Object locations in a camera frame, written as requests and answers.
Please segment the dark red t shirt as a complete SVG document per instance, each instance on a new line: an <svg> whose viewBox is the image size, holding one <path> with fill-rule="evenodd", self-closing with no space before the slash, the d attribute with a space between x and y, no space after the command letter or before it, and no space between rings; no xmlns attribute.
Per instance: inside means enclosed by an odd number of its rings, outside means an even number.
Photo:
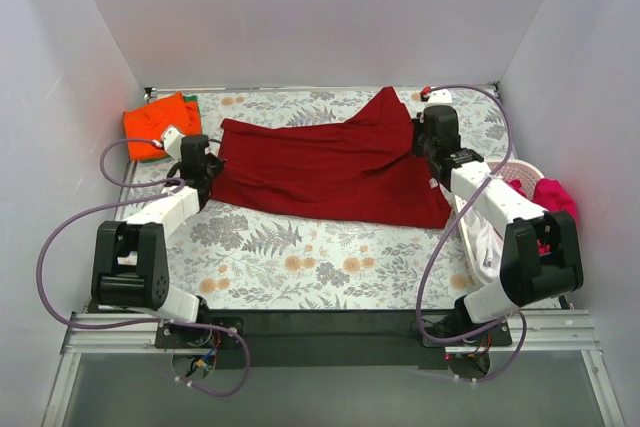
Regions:
<svg viewBox="0 0 640 427"><path fill-rule="evenodd" d="M266 128L226 119L225 165L212 198L273 214L422 229L445 227L451 206L392 87L342 123Z"/></svg>

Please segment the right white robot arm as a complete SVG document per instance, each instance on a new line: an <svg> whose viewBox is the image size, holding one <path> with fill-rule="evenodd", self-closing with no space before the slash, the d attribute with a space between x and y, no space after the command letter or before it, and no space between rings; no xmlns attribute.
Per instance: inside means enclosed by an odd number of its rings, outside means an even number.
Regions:
<svg viewBox="0 0 640 427"><path fill-rule="evenodd" d="M495 280L457 299L435 325L416 321L427 342L475 344L504 316L583 286L577 225L570 213L550 212L528 200L477 152L462 147L452 106L428 106L414 124L414 148L426 157L433 177L475 208L503 241Z"/></svg>

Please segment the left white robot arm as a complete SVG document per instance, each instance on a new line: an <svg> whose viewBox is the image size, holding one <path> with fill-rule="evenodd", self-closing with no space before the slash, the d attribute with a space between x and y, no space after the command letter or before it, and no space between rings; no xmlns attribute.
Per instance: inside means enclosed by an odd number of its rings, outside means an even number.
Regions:
<svg viewBox="0 0 640 427"><path fill-rule="evenodd" d="M170 127L162 134L160 145L175 160L170 176L184 184L167 184L162 197L146 203L139 212L99 226L91 295L101 307L179 321L180 337L200 347L211 339L213 324L199 313L196 295L171 283L166 243L203 210L224 162L211 153L210 140L203 134L184 135Z"/></svg>

